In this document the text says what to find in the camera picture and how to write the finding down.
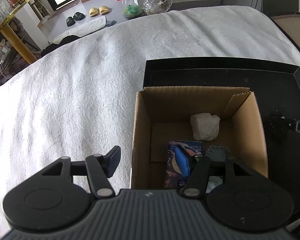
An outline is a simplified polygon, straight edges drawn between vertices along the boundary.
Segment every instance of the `white mat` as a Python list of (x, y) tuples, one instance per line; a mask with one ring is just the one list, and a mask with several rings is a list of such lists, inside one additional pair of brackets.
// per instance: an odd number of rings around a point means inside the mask
[(113, 187), (129, 187), (135, 98), (147, 59), (247, 57), (300, 66), (300, 53), (265, 15), (225, 6), (141, 17), (49, 53), (0, 87), (1, 201), (63, 155), (83, 160), (121, 146)]
[(69, 35), (76, 35), (78, 37), (83, 37), (89, 33), (95, 32), (106, 25), (106, 17), (100, 16), (94, 18), (91, 21), (88, 21), (84, 24), (81, 24), (77, 27), (71, 28), (70, 30), (65, 31), (64, 33), (58, 35), (52, 43), (59, 44), (62, 39)]

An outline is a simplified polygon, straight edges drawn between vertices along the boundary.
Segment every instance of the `silver screw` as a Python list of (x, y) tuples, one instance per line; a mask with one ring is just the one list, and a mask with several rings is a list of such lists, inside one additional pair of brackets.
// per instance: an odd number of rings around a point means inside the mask
[(112, 189), (109, 188), (101, 188), (97, 190), (97, 195), (100, 197), (109, 197), (113, 193)]
[(196, 197), (197, 195), (200, 194), (200, 190), (198, 190), (197, 188), (187, 188), (185, 191), (184, 191), (184, 194), (188, 197)]

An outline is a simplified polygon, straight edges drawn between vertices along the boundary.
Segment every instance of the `crumpled white paper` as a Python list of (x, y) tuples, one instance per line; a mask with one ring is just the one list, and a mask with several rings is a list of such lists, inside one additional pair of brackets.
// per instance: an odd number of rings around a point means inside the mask
[(194, 114), (190, 117), (193, 138), (197, 141), (211, 141), (218, 136), (220, 118), (210, 113)]

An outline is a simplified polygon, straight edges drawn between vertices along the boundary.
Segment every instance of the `open cardboard box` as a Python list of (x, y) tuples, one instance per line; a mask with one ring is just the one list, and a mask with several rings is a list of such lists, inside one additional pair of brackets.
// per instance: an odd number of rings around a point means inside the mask
[(230, 155), (267, 177), (263, 126), (249, 88), (147, 87), (137, 93), (131, 188), (163, 188), (168, 142), (194, 141), (190, 116), (207, 112), (221, 118), (220, 131), (203, 146), (227, 147)]

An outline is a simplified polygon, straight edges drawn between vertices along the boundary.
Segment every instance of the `yellow table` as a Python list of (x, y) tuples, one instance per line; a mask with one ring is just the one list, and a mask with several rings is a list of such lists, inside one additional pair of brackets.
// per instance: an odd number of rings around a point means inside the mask
[(32, 54), (32, 52), (25, 46), (25, 44), (20, 40), (20, 38), (15, 34), (15, 32), (10, 28), (9, 22), (14, 17), (17, 11), (19, 11), (24, 5), (26, 5), (30, 0), (26, 0), (23, 4), (18, 5), (0, 24), (0, 32), (3, 36), (10, 42), (12, 47), (16, 49), (17, 52), (29, 63), (33, 63), (37, 58)]

